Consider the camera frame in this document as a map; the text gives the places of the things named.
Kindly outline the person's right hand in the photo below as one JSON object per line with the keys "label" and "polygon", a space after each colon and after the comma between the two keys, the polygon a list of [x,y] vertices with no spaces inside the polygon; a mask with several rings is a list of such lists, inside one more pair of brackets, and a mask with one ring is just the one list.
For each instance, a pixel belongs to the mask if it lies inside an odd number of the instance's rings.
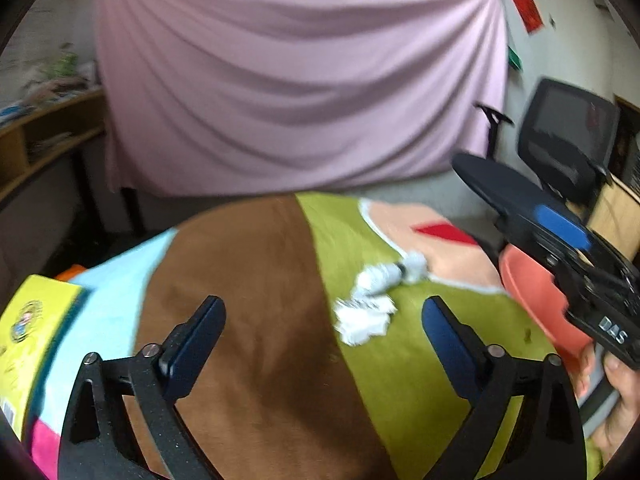
{"label": "person's right hand", "polygon": [[599,425],[589,423],[593,429],[590,439],[606,466],[639,418],[639,372],[610,352],[597,354],[594,344],[588,344],[580,352],[578,369],[572,378],[578,401],[582,401],[592,389],[591,378],[595,370],[602,370],[612,388],[604,404],[596,411]]}

